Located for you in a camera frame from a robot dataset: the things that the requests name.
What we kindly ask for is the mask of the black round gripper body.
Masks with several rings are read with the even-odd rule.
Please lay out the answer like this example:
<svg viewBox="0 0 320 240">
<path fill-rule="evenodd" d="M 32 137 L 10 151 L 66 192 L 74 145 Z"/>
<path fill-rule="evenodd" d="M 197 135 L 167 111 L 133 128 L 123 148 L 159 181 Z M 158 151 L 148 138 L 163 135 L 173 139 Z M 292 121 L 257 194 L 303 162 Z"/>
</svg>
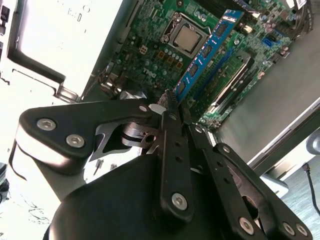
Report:
<svg viewBox="0 0 320 240">
<path fill-rule="evenodd" d="M 47 229 L 48 240 L 220 240 L 215 201 L 203 162 L 188 143 L 194 213 L 170 218 L 156 213 L 156 165 L 132 160 L 69 194 Z"/>
</svg>

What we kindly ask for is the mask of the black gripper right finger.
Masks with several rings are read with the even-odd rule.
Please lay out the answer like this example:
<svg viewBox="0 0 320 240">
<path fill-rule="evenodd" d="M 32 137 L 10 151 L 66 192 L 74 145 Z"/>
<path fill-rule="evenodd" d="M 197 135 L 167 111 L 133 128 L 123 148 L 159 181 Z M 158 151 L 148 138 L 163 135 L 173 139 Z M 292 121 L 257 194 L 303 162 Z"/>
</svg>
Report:
<svg viewBox="0 0 320 240">
<path fill-rule="evenodd" d="M 183 125 L 192 139 L 210 186 L 215 223 L 224 240 L 311 240 L 308 227 L 227 144 L 212 146 L 182 105 Z"/>
</svg>

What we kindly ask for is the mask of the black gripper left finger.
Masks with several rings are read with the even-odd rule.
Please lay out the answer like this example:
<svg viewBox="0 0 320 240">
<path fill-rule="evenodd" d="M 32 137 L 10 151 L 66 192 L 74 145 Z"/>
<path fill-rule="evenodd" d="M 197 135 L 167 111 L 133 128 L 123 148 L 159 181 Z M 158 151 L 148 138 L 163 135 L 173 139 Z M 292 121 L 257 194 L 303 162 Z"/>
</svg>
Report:
<svg viewBox="0 0 320 240">
<path fill-rule="evenodd" d="M 17 145 L 54 171 L 75 175 L 112 151 L 140 147 L 132 160 L 155 164 L 156 213 L 167 218 L 194 214 L 189 147 L 184 126 L 190 112 L 166 90 L 157 104 L 142 99 L 37 107 L 19 117 Z"/>
</svg>

